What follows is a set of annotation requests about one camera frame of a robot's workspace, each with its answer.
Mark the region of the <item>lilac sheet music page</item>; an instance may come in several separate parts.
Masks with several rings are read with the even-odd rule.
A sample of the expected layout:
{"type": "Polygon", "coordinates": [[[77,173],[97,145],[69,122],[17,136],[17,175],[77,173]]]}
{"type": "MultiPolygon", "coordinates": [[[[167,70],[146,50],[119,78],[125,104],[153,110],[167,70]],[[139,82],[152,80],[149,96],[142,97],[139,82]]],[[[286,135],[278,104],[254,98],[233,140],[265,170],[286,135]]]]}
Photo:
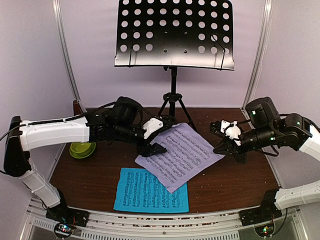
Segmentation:
{"type": "Polygon", "coordinates": [[[160,144],[166,152],[149,157],[139,155],[135,162],[153,174],[171,194],[225,157],[214,153],[214,147],[187,123],[172,126],[152,142],[160,144]]]}

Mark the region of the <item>black music stand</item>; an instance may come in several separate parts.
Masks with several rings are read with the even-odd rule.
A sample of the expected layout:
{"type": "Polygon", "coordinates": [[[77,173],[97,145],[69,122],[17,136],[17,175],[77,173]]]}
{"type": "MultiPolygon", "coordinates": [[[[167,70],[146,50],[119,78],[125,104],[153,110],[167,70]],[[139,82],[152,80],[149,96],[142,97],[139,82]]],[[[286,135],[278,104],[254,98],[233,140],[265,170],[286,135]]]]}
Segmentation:
{"type": "Polygon", "coordinates": [[[114,65],[170,70],[163,107],[174,116],[178,68],[234,70],[233,38],[229,0],[121,0],[114,65]]]}

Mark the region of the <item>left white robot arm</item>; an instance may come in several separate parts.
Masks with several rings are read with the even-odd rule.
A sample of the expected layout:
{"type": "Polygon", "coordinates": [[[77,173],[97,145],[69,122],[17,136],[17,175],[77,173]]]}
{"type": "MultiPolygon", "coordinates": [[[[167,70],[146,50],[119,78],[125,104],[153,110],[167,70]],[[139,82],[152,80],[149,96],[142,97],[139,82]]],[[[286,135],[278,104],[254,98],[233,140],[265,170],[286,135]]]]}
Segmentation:
{"type": "Polygon", "coordinates": [[[11,119],[5,139],[2,174],[19,178],[61,222],[72,218],[63,193],[44,179],[31,163],[30,150],[64,143],[101,141],[135,144],[137,154],[150,157],[165,153],[152,140],[176,124],[170,115],[156,115],[129,97],[120,96],[94,110],[68,118],[41,121],[11,119]]]}

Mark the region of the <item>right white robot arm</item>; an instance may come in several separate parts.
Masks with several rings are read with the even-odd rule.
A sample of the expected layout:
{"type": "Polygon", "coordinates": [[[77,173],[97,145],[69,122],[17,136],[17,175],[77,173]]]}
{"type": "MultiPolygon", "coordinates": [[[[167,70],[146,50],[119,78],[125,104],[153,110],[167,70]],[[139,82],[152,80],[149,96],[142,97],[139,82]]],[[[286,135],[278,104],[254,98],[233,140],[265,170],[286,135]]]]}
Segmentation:
{"type": "MultiPolygon", "coordinates": [[[[238,121],[213,121],[209,130],[220,137],[221,142],[214,147],[216,154],[232,156],[238,163],[246,162],[246,154],[251,151],[264,153],[264,147],[271,147],[269,156],[276,157],[281,147],[290,147],[316,160],[320,158],[320,129],[310,119],[298,113],[280,114],[268,96],[257,98],[245,106],[251,130],[243,131],[238,121]]],[[[281,215],[282,210],[298,205],[315,203],[320,200],[320,183],[315,181],[294,188],[268,190],[259,207],[249,210],[249,214],[259,220],[281,215]]]]}

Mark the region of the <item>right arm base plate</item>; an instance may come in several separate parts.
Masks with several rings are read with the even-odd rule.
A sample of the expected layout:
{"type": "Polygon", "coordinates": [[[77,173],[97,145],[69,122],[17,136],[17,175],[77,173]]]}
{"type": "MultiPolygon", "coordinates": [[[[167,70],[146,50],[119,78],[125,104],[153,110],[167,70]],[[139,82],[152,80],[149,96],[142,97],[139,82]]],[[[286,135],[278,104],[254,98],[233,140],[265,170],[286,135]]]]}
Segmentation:
{"type": "Polygon", "coordinates": [[[239,217],[242,226],[255,225],[263,222],[271,221],[274,218],[280,218],[282,216],[282,211],[278,209],[271,208],[251,208],[246,210],[241,210],[239,212],[239,217]]]}

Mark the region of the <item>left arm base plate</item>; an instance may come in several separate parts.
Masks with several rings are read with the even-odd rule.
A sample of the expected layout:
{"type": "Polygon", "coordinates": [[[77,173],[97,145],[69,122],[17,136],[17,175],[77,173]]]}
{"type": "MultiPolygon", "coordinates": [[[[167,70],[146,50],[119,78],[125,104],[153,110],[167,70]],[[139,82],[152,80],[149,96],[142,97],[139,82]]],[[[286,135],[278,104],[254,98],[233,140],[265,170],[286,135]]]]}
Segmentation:
{"type": "Polygon", "coordinates": [[[90,213],[85,210],[67,208],[66,210],[56,211],[52,208],[46,210],[45,217],[59,223],[76,227],[86,227],[90,213]]]}

